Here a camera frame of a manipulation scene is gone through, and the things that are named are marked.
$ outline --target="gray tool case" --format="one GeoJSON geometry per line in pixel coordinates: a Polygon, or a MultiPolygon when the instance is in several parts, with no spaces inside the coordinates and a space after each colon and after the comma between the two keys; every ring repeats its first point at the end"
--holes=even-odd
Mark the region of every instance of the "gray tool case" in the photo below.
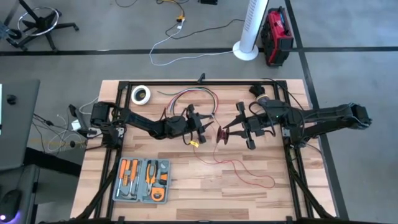
{"type": "Polygon", "coordinates": [[[112,198],[115,202],[141,201],[143,203],[166,203],[167,194],[169,192],[169,183],[170,161],[165,159],[122,157],[119,163],[118,176],[116,177],[116,184],[113,189],[112,198]],[[137,161],[137,170],[136,177],[131,183],[131,173],[134,160],[137,161]],[[123,178],[120,179],[122,165],[127,169],[124,171],[123,178]],[[148,187],[149,184],[146,181],[147,171],[150,174],[150,180],[154,182],[152,187],[148,187]]]}

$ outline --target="red power station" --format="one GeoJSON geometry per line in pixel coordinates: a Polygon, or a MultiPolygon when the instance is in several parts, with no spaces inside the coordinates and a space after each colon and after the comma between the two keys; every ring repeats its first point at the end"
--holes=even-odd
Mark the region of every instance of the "red power station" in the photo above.
{"type": "Polygon", "coordinates": [[[262,44],[268,66],[282,66],[293,48],[293,35],[285,9],[281,6],[268,10],[266,22],[261,31],[262,44]]]}

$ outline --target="office chair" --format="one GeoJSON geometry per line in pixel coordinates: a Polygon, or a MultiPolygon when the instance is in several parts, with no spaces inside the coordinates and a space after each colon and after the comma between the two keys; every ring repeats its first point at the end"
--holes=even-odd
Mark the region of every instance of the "office chair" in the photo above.
{"type": "Polygon", "coordinates": [[[52,30],[73,27],[75,29],[75,31],[79,31],[79,27],[74,22],[58,24],[58,20],[62,16],[62,13],[60,11],[58,11],[57,9],[54,9],[51,7],[37,7],[37,8],[31,9],[26,4],[26,2],[24,0],[19,0],[19,4],[21,4],[21,6],[26,10],[26,13],[23,14],[19,18],[17,26],[18,26],[18,29],[22,33],[27,35],[28,37],[26,37],[19,43],[9,41],[9,43],[16,48],[21,48],[23,51],[27,51],[27,47],[25,47],[25,44],[34,40],[36,37],[38,37],[40,35],[45,35],[45,37],[47,38],[47,40],[50,44],[51,49],[54,52],[57,52],[58,50],[55,47],[54,42],[51,37],[52,30]],[[39,9],[50,9],[52,12],[46,17],[38,17],[34,13],[34,11],[39,10],[39,9]],[[26,15],[30,15],[35,22],[23,20],[23,18],[25,18],[26,15]],[[21,22],[27,27],[26,29],[21,30],[21,27],[20,27],[21,22]],[[36,30],[33,33],[26,34],[27,31],[34,29],[34,28],[36,28],[36,30]]]}

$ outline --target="white tape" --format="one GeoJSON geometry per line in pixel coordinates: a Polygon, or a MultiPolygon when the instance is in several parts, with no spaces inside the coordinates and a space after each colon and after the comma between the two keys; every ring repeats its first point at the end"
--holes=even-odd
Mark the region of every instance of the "white tape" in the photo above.
{"type": "Polygon", "coordinates": [[[131,93],[131,100],[136,105],[144,105],[144,104],[148,103],[149,98],[150,98],[150,91],[149,91],[148,87],[146,87],[144,85],[139,85],[139,86],[135,87],[135,89],[133,89],[133,91],[131,93]],[[138,100],[136,98],[136,93],[141,90],[145,91],[145,96],[143,99],[138,100]]]}

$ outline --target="wire bundle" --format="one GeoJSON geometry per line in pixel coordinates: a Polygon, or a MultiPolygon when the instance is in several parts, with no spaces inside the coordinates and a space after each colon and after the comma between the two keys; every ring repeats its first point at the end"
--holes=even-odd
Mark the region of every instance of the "wire bundle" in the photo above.
{"type": "Polygon", "coordinates": [[[177,102],[177,100],[184,94],[188,93],[188,92],[192,92],[192,91],[204,91],[206,93],[208,93],[212,99],[213,99],[213,111],[211,112],[210,115],[214,116],[214,114],[217,112],[218,109],[218,96],[216,93],[214,93],[213,91],[205,88],[205,87],[195,87],[195,88],[187,88],[185,90],[182,90],[180,92],[177,93],[163,93],[161,91],[158,91],[158,93],[161,93],[163,95],[167,95],[167,96],[175,96],[172,98],[172,100],[168,103],[166,109],[169,109],[170,113],[175,116],[175,103],[177,102]]]}

